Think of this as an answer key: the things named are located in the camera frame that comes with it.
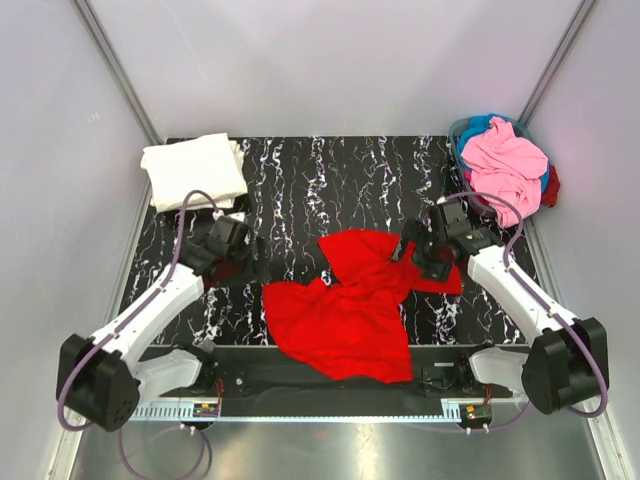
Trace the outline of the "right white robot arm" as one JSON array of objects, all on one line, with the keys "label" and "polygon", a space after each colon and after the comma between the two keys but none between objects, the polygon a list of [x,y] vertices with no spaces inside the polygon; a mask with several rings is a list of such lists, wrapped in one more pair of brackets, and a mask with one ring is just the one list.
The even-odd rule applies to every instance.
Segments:
[{"label": "right white robot arm", "polygon": [[427,223],[406,221],[390,259],[398,263],[412,249],[412,263],[437,282],[459,268],[500,304],[529,350],[476,347],[454,371],[455,387],[472,397],[498,385],[525,395],[546,415],[563,409],[585,418],[602,415],[609,389],[605,327],[553,300],[511,259],[513,244],[487,227],[474,227],[458,199],[439,199]]}]

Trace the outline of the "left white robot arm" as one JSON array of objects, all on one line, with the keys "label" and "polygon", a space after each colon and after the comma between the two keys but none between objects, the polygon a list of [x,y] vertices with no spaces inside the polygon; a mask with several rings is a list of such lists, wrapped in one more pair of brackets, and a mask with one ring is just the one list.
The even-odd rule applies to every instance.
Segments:
[{"label": "left white robot arm", "polygon": [[158,279],[114,320],[88,337],[61,345],[56,400],[60,424],[71,410],[89,425],[119,430],[143,402],[178,389],[208,394],[218,380],[209,347],[178,345],[150,360],[153,340],[189,305],[214,287],[264,283],[267,245],[246,223],[223,216],[197,241],[179,238]]}]

